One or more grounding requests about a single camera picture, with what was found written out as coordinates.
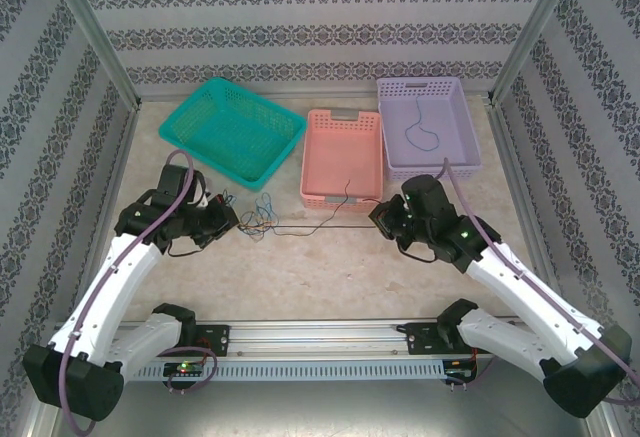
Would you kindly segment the aluminium table side rail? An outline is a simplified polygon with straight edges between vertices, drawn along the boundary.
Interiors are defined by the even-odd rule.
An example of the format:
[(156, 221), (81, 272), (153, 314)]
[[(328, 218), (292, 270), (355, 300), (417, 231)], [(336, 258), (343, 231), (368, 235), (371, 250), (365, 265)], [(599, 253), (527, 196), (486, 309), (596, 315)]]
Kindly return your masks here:
[(541, 227), (536, 216), (533, 201), (528, 191), (516, 148), (512, 142), (506, 121), (500, 109), (485, 105), (495, 145), (505, 173), (507, 184), (514, 202), (515, 212), (523, 232), (531, 268), (541, 280), (559, 295), (562, 294), (552, 258), (547, 252)]
[(93, 202), (98, 205), (96, 213), (90, 221), (88, 232), (78, 230), (74, 236), (74, 243), (87, 244), (80, 264), (75, 268), (72, 276), (73, 287), (68, 299), (62, 307), (59, 321), (69, 317), (81, 300), (81, 295), (87, 290), (89, 284), (100, 269), (104, 259), (103, 254), (112, 233), (112, 218), (114, 217), (116, 201), (121, 187), (124, 170), (127, 165), (133, 135), (140, 114), (140, 105), (137, 105), (126, 114), (126, 120), (117, 128), (117, 139), (114, 144), (106, 149), (106, 157), (102, 157), (97, 171), (101, 172), (103, 184), (99, 192), (91, 192)]

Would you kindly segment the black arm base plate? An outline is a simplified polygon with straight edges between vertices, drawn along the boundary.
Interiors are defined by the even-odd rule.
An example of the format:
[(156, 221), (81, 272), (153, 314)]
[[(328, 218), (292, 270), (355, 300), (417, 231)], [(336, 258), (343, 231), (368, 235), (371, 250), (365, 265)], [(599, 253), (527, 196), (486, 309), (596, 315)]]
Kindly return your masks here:
[(200, 355), (200, 349), (210, 349), (217, 357), (226, 357), (230, 343), (230, 327), (228, 325), (197, 324), (195, 330), (186, 338), (182, 338), (177, 347), (195, 347), (196, 352), (189, 351), (186, 355)]
[(395, 330), (405, 336), (410, 355), (472, 354), (457, 328), (449, 324), (412, 322), (397, 325)]

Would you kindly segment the pink plastic basket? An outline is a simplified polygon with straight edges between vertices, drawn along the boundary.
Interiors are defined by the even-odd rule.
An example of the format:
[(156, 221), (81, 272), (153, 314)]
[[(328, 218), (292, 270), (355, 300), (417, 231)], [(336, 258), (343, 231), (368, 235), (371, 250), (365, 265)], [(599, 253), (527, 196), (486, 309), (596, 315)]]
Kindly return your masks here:
[(368, 213), (383, 197), (381, 116), (355, 109), (312, 109), (307, 116), (300, 195), (314, 210)]

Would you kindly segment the purple plastic basket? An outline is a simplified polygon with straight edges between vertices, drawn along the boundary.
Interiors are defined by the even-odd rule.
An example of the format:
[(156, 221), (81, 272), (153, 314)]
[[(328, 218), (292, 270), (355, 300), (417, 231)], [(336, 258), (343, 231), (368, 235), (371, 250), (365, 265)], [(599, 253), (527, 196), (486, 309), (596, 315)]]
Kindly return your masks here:
[(458, 78), (380, 78), (376, 84), (387, 179), (436, 175), (445, 160), (460, 179), (481, 169), (480, 146)]

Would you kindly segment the aluminium mounting rail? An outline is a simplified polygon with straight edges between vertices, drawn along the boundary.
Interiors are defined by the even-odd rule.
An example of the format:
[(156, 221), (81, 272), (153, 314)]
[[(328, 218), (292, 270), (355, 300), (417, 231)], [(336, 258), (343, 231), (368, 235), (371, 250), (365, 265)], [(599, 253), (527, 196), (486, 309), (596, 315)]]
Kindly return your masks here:
[[(510, 357), (555, 358), (568, 362), (588, 348), (581, 335), (569, 325), (555, 323), (544, 330), (527, 330), (497, 319), (481, 309), (468, 312), (455, 326), (471, 348), (482, 349), (503, 359)], [(319, 321), (228, 324), (230, 343), (227, 355), (242, 352), (249, 356), (301, 354), (375, 355), (398, 352), (409, 355), (405, 336), (390, 321)], [(45, 344), (45, 349), (61, 353), (71, 340), (75, 355), (84, 353), (97, 365), (108, 361), (130, 362), (135, 357), (149, 361), (160, 352), (177, 347), (195, 330), (195, 323), (154, 313), (136, 328), (119, 329), (115, 324), (87, 324), (74, 331), (66, 323)]]

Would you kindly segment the aluminium frame post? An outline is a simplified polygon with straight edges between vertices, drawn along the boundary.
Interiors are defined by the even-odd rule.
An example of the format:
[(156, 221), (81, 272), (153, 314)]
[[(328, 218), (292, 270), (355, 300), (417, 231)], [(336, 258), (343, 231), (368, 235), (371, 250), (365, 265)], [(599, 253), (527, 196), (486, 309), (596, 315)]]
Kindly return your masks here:
[(65, 1), (127, 108), (138, 110), (141, 98), (89, 0)]
[(545, 28), (545, 25), (559, 0), (538, 0), (525, 23), (522, 32), (483, 102), (494, 107), (501, 102), (510, 89), (513, 81), (523, 67), (529, 52)]

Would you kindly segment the small circuit board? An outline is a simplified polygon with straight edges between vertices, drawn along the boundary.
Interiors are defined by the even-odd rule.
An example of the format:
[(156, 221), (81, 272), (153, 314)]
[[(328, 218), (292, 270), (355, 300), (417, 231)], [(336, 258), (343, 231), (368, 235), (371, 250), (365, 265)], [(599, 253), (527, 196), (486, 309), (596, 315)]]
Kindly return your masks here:
[(477, 376), (478, 365), (476, 361), (451, 360), (444, 361), (443, 365), (446, 378), (454, 383), (469, 383)]
[(163, 376), (166, 378), (172, 376), (196, 378), (201, 377), (202, 374), (203, 365), (198, 362), (165, 363), (163, 368)]

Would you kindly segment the grey metal panel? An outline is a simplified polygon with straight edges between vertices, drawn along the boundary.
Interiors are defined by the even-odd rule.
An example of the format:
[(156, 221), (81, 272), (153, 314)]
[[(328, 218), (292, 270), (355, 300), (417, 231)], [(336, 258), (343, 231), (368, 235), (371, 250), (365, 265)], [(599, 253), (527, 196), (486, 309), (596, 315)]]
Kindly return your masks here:
[(467, 387), (437, 379), (224, 381), (184, 396), (127, 386), (89, 437), (631, 437), (609, 406), (569, 416), (496, 359)]

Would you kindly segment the teal plastic basket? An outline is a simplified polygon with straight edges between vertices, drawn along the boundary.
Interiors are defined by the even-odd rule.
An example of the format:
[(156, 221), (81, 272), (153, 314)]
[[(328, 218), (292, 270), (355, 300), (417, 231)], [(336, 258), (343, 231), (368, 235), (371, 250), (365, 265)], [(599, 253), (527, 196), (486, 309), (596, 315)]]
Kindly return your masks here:
[(259, 191), (306, 128), (304, 117), (216, 77), (177, 107), (158, 133), (234, 182)]

